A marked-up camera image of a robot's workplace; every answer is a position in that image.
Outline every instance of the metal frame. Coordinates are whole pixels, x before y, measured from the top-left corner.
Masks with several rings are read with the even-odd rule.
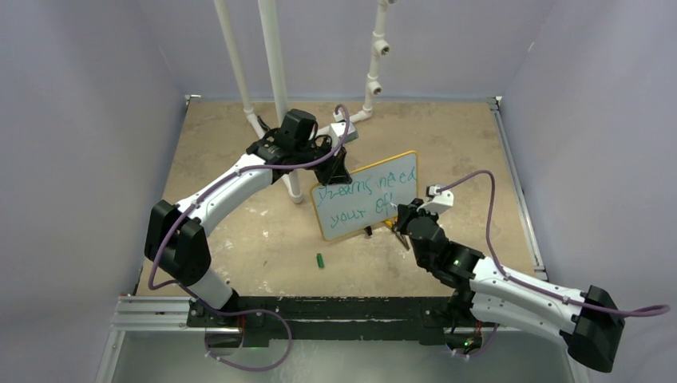
[[[513,179],[513,191],[515,192],[517,204],[520,207],[520,221],[522,222],[522,229],[525,231],[525,235],[527,237],[527,246],[529,247],[534,273],[536,274],[537,278],[547,281],[548,275],[545,272],[545,265],[543,264],[543,259],[540,256],[540,250],[538,248],[538,242],[536,241],[536,234],[534,233],[533,226],[531,224],[531,216],[529,215],[529,209],[527,208],[525,193],[522,190],[520,177],[517,174],[517,168],[515,167],[515,161],[513,160],[513,153],[510,151],[508,137],[505,135],[505,129],[503,128],[503,120],[501,119],[501,110],[498,106],[498,99],[496,97],[490,97],[486,102],[489,104],[489,109],[493,115],[494,123],[496,124],[496,130],[498,132],[499,138],[501,139],[501,146],[503,147],[505,161],[508,163],[510,176]]]
[[[118,299],[115,314],[110,325],[110,334],[106,342],[101,364],[97,372],[96,383],[113,381],[117,360],[128,332],[222,332],[237,334],[238,329],[230,328],[198,328],[187,327],[188,297],[133,297],[123,296]],[[500,327],[501,332],[519,331]],[[470,333],[473,329],[458,328],[457,333]],[[588,369],[573,361],[566,351],[562,350],[562,358],[569,364],[572,379],[575,383],[589,383]]]

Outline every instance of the black bracket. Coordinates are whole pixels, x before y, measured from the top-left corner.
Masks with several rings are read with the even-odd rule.
[[[418,341],[444,345],[445,329],[458,325],[448,297],[244,297],[237,310],[265,309],[280,314],[294,339],[342,341]],[[287,331],[271,315],[247,314],[245,347],[265,347],[286,339]],[[190,303],[188,327],[235,327],[237,317],[220,317],[201,303]]]

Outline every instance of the pipe fitting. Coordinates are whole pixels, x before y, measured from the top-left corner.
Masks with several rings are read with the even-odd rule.
[[[381,56],[386,56],[390,52],[390,44],[386,40],[378,39],[374,43],[374,52]]]
[[[381,91],[383,90],[381,88],[381,84],[378,83],[378,81],[370,81],[367,85],[366,88],[369,89],[369,93],[371,93],[374,96],[378,96],[381,94]]]

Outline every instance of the green object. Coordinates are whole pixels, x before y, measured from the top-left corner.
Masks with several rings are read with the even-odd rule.
[[[323,269],[324,268],[324,261],[322,260],[322,253],[318,253],[317,259],[318,259],[318,267],[320,269]]]

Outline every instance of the whiteboard frame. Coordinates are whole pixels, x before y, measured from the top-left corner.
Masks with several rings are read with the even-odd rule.
[[[403,156],[408,156],[408,155],[410,155],[410,154],[414,154],[414,161],[415,161],[415,163],[416,163],[416,196],[418,196],[418,187],[419,187],[419,184],[418,184],[418,178],[419,178],[419,177],[418,177],[418,152],[416,152],[415,150],[409,150],[409,151],[407,151],[407,152],[398,154],[398,155],[396,155],[396,156],[392,156],[392,157],[390,157],[390,158],[386,158],[385,160],[380,160],[379,162],[374,162],[374,163],[371,164],[371,165],[363,166],[363,167],[361,167],[361,168],[355,169],[354,171],[350,172],[350,174],[353,175],[353,174],[355,174],[355,173],[359,173],[359,172],[365,171],[365,170],[367,170],[367,169],[371,169],[371,168],[373,168],[373,167],[379,166],[379,165],[381,165],[381,164],[385,164],[386,162],[390,162],[390,161],[392,161],[392,160],[396,160],[396,159],[398,159],[398,158],[400,158],[400,157],[403,157]],[[364,229],[364,227],[363,227],[362,229],[358,229],[358,230],[355,230],[355,231],[351,231],[351,232],[346,233],[346,234],[344,234],[344,235],[340,235],[340,236],[338,236],[338,237],[336,237],[336,238],[333,238],[333,239],[327,239],[327,237],[324,235],[324,230],[322,229],[322,224],[320,223],[320,220],[319,220],[319,214],[318,214],[318,211],[317,211],[317,206],[315,206],[315,199],[313,198],[313,190],[314,190],[316,187],[318,187],[318,186],[322,186],[322,184],[321,184],[321,183],[316,183],[316,184],[314,184],[313,186],[311,186],[311,190],[309,191],[309,194],[311,195],[311,202],[312,202],[312,205],[313,205],[313,212],[315,213],[315,220],[316,220],[317,223],[318,223],[319,232],[320,232],[320,235],[322,236],[322,239],[324,239],[324,240],[327,241],[327,242],[334,242],[334,241],[338,241],[338,240],[342,240],[342,239],[347,239],[348,237],[351,237],[351,236],[353,236],[353,235],[359,233],[360,231],[362,231],[362,230]],[[393,215],[393,216],[391,216],[391,217],[386,217],[385,219],[383,219],[383,221],[385,221],[386,219],[393,219],[394,217],[397,217],[397,215]]]

